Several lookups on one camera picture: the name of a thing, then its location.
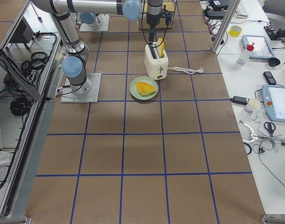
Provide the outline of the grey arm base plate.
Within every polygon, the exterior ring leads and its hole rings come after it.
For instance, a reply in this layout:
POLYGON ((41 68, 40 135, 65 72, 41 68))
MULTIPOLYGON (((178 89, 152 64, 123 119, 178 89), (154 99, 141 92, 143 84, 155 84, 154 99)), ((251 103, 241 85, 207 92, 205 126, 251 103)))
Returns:
POLYGON ((61 103, 97 103, 99 89, 101 83, 101 73, 88 73, 84 85, 77 90, 75 86, 72 88, 64 88, 61 96, 61 103))

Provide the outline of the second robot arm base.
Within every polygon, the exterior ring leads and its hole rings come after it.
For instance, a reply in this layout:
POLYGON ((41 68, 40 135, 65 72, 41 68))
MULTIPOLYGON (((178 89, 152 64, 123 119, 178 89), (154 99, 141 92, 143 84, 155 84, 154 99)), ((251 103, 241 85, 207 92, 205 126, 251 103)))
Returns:
POLYGON ((89 25, 90 27, 98 27, 103 23, 101 14, 95 13, 80 13, 81 22, 89 25))

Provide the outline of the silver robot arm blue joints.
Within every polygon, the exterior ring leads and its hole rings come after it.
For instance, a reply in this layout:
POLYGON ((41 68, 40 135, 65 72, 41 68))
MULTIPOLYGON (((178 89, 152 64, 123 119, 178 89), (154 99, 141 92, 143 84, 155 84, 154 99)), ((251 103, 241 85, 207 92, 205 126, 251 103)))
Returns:
POLYGON ((88 57, 88 47, 80 40, 71 13, 117 14, 135 20, 143 10, 140 0, 33 0, 32 3, 51 14, 69 55, 79 55, 84 60, 88 57))

